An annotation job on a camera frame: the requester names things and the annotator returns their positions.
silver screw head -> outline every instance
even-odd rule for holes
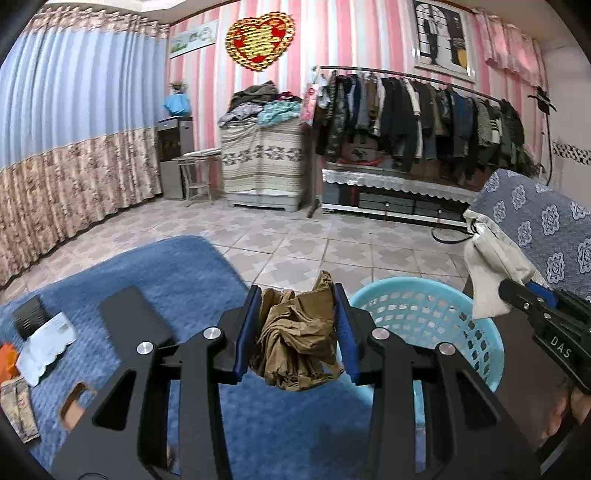
[[[453,355],[456,353],[456,347],[454,347],[451,343],[442,343],[439,345],[439,351],[443,355]]]
[[[148,355],[148,353],[154,350],[154,344],[151,342],[141,342],[135,350],[140,355]]]
[[[213,340],[214,338],[219,337],[221,334],[222,334],[222,331],[219,328],[217,328],[217,327],[206,328],[203,331],[203,336],[207,340]]]
[[[376,340],[385,340],[390,336],[390,332],[385,328],[374,328],[371,332],[371,336]]]

plastic basket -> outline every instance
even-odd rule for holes
[[[455,288],[426,278],[394,277],[365,286],[349,303],[412,345],[454,344],[493,392],[499,386],[505,365],[501,335],[491,319],[472,320],[472,299]],[[372,401],[370,387],[356,390]],[[414,397],[416,423],[424,424],[421,382],[414,383]]]

red heart decoration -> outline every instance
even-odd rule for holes
[[[282,12],[242,18],[228,30],[226,50],[240,65],[260,72],[286,51],[295,33],[294,21]]]

paper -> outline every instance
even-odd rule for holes
[[[35,387],[57,356],[76,340],[76,331],[63,312],[41,325],[22,347],[17,368],[27,383]]]

hand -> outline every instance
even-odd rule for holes
[[[542,432],[543,442],[558,432],[564,414],[569,407],[573,412],[573,417],[579,424],[582,424],[591,410],[591,395],[584,395],[578,388],[573,388],[571,382],[564,382],[558,389],[556,405],[550,412],[548,426]]]

